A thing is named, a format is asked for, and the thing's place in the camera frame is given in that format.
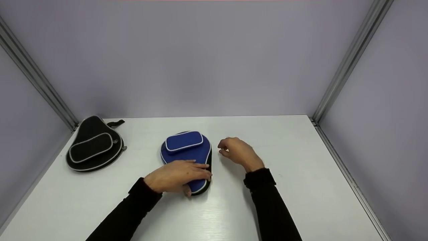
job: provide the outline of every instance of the gray piping trim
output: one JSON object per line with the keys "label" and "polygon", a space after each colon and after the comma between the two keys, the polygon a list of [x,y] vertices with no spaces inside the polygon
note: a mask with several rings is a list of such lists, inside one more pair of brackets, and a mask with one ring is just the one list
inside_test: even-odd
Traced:
{"label": "gray piping trim", "polygon": [[[92,155],[92,156],[90,156],[90,157],[87,157],[87,158],[85,158],[85,159],[83,159],[83,160],[80,160],[80,161],[75,161],[75,160],[73,159],[73,156],[71,155],[71,150],[73,149],[73,147],[75,147],[75,146],[77,146],[77,145],[80,145],[80,144],[82,144],[82,143],[89,142],[89,141],[91,141],[91,140],[93,140],[93,139],[95,139],[95,138],[97,138],[97,137],[99,137],[99,136],[101,136],[101,135],[107,135],[108,137],[110,137],[110,147],[109,147],[109,148],[105,149],[104,151],[100,151],[100,152],[98,152],[98,153],[95,153],[94,155]],[[86,141],[79,142],[79,143],[76,143],[76,144],[72,145],[72,146],[70,147],[70,150],[68,151],[68,154],[69,154],[70,159],[71,159],[71,161],[72,161],[72,162],[74,162],[74,163],[81,163],[81,162],[84,162],[84,161],[86,161],[86,160],[88,160],[88,159],[91,159],[91,158],[95,157],[96,155],[102,154],[102,153],[104,153],[104,152],[106,152],[106,151],[110,150],[112,147],[113,147],[113,139],[111,138],[111,136],[110,136],[110,134],[109,134],[109,133],[104,132],[104,133],[101,133],[101,134],[99,134],[99,135],[96,135],[96,136],[94,136],[94,137],[92,137],[92,138],[90,138],[90,139],[88,139],[88,140],[86,140]]]}
{"label": "gray piping trim", "polygon": [[339,68],[333,76],[326,93],[312,117],[316,124],[319,124],[330,110],[393,1],[394,0],[373,1],[363,24],[343,57]]}
{"label": "gray piping trim", "polygon": [[79,123],[27,51],[0,17],[0,45],[70,130]]}
{"label": "gray piping trim", "polygon": [[374,228],[378,232],[380,238],[383,241],[391,241],[391,238],[388,236],[382,224],[376,217],[375,212],[368,204],[360,188],[355,183],[354,178],[352,178],[345,164],[342,162],[342,159],[340,159],[339,155],[337,154],[336,150],[334,149],[333,145],[331,144],[321,127],[315,126],[315,129],[317,130],[319,136],[321,137],[322,141],[324,142],[325,146],[327,147],[328,151],[330,152],[331,156],[333,157],[334,161],[336,162],[337,166],[339,167],[340,171],[342,172],[343,176],[345,177],[346,181],[348,182],[349,186],[351,187],[352,191],[354,192],[355,196],[357,197],[370,221],[372,222]]}

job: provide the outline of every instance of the tabletop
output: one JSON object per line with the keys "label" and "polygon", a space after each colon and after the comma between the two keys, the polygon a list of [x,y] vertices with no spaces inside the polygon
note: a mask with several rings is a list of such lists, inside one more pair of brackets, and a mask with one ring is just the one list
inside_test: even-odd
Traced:
{"label": "tabletop", "polygon": [[201,132],[212,144],[212,183],[204,194],[191,198],[165,193],[133,240],[259,240],[254,204],[243,184],[245,171],[217,152],[221,139],[237,136],[270,168],[304,241],[381,241],[305,115],[124,120],[116,130],[127,150],[92,173],[67,166],[74,133],[0,241],[85,240],[139,177],[162,166],[159,151],[166,137],[186,130]]}

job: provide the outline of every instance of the gray wall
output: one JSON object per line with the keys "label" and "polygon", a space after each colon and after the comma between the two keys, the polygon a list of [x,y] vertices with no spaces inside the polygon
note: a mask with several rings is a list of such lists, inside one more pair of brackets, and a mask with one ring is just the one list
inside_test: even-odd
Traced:
{"label": "gray wall", "polygon": [[0,0],[79,119],[312,114],[372,0]]}
{"label": "gray wall", "polygon": [[0,112],[1,227],[71,132],[1,47]]}
{"label": "gray wall", "polygon": [[428,240],[427,23],[395,0],[321,123],[394,241]]}

